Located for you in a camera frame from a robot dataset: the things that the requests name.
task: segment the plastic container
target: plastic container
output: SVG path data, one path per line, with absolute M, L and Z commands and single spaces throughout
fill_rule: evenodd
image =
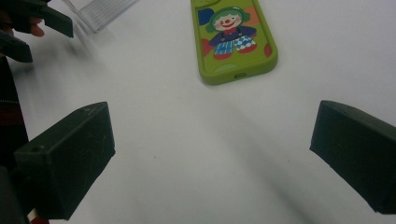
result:
M 138 0 L 63 1 L 94 33 L 98 33 Z

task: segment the phone case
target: phone case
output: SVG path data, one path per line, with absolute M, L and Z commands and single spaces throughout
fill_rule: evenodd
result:
M 275 41 L 257 0 L 191 0 L 199 71 L 219 85 L 271 71 Z

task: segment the clown face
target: clown face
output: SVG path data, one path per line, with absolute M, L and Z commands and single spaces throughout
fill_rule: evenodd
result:
M 242 23 L 242 17 L 239 14 L 228 14 L 217 18 L 213 26 L 217 31 L 231 30 Z

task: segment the white table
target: white table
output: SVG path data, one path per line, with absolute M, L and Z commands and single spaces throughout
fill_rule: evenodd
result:
M 220 86 L 200 79 L 187 0 L 142 0 L 85 40 L 19 35 L 31 139 L 109 103 L 117 154 L 67 223 L 396 223 L 309 150 L 321 100 L 396 125 L 396 2 L 260 3 L 278 65 Z

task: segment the clown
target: clown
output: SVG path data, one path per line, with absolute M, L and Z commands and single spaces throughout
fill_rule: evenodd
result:
M 242 23 L 249 20 L 250 15 L 239 7 L 226 7 L 210 18 L 206 30 L 209 33 L 219 32 L 209 41 L 209 46 L 215 49 L 215 59 L 229 58 L 233 47 L 239 53 L 249 53 L 257 48 L 251 38 L 256 34 L 256 29 L 242 26 Z

